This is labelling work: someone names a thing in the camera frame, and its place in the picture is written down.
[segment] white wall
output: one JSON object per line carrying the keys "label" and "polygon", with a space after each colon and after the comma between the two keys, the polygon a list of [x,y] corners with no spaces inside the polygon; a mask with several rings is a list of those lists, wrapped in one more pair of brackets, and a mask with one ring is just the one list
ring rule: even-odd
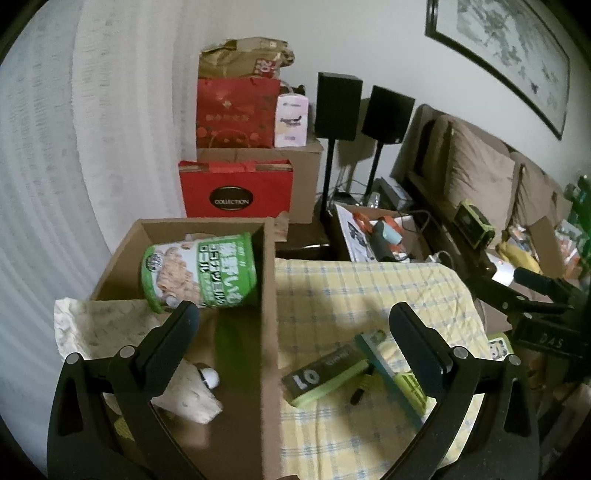
{"label": "white wall", "polygon": [[[312,101],[318,72],[357,75],[363,79],[364,98],[372,85],[381,85],[416,98],[416,106],[427,103],[463,118],[520,150],[564,186],[579,170],[591,173],[591,71],[547,8],[531,2],[570,57],[569,112],[562,141],[501,82],[425,36],[426,0],[235,0],[227,33],[230,38],[287,40],[296,58],[281,78],[305,84]],[[368,139],[359,139],[353,156],[371,157],[367,147]],[[384,147],[378,176],[390,173],[399,148]],[[333,181],[339,162],[335,165]],[[365,183],[370,166],[371,160],[358,163],[355,179]]]}

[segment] cardboard box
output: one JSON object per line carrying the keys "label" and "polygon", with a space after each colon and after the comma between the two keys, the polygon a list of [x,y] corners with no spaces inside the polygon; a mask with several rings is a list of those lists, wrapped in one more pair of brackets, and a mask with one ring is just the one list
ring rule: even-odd
{"label": "cardboard box", "polygon": [[271,219],[162,219],[135,222],[105,268],[91,300],[144,298],[139,264],[146,248],[184,239],[253,234],[260,307],[202,310],[197,335],[185,358],[220,374],[214,390],[223,411],[207,425],[181,419],[163,422],[172,437],[211,480],[275,480],[280,465],[280,375],[277,368],[273,222]]}
{"label": "cardboard box", "polygon": [[[350,211],[351,213],[360,212],[367,215],[370,220],[377,220],[380,217],[390,215],[392,218],[397,218],[401,216],[405,216],[402,213],[394,212],[393,210],[384,210],[380,208],[369,208],[369,207],[358,207],[354,205],[340,205],[341,207],[345,208],[346,210]],[[329,235],[331,240],[331,245],[333,245],[333,249],[336,254],[337,260],[342,261],[351,261],[349,256],[349,251],[347,249],[347,245],[345,244],[345,239],[343,237],[343,232],[341,230],[339,219],[336,216],[336,212],[333,210],[332,217],[330,218],[330,226],[329,226]],[[405,230],[404,236],[402,237],[402,244],[407,249],[407,252],[412,254],[415,259],[423,261],[425,260],[430,254],[429,247],[427,242],[425,241],[424,237],[420,234],[414,233],[413,231]]]}
{"label": "cardboard box", "polygon": [[294,170],[290,223],[310,223],[314,213],[322,151],[320,142],[309,138],[305,147],[201,148],[197,151],[197,161],[289,160]]}

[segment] green snack canister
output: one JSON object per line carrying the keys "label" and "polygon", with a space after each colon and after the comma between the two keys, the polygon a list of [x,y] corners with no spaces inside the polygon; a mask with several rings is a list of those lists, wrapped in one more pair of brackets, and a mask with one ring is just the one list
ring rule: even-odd
{"label": "green snack canister", "polygon": [[251,234],[152,245],[142,260],[141,280],[157,313],[183,300],[199,307],[242,305],[256,293]]}

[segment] speaker stand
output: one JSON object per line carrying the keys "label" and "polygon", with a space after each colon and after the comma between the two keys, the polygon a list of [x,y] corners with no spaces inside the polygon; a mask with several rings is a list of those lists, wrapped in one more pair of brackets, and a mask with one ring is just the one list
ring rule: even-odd
{"label": "speaker stand", "polygon": [[335,154],[335,139],[329,138],[329,149],[326,152],[326,168],[324,169],[324,188],[322,189],[322,201],[320,202],[320,221],[326,223],[328,212],[326,204],[329,198],[330,173],[332,172],[332,159]]}
{"label": "speaker stand", "polygon": [[374,163],[371,165],[371,171],[369,172],[368,185],[367,185],[367,188],[365,189],[365,195],[363,196],[364,203],[367,201],[367,199],[371,195],[371,191],[372,191],[371,187],[374,184],[375,171],[378,169],[379,156],[382,154],[383,147],[384,147],[384,144],[382,142],[378,142],[378,146],[375,149]]}

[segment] brown paper bag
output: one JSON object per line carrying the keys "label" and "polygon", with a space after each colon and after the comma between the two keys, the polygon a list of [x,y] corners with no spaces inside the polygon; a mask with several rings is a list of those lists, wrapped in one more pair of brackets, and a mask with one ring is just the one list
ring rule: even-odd
{"label": "brown paper bag", "polygon": [[228,40],[220,47],[201,52],[199,78],[253,75],[279,78],[280,68],[291,65],[294,60],[294,53],[283,40],[264,37]]}

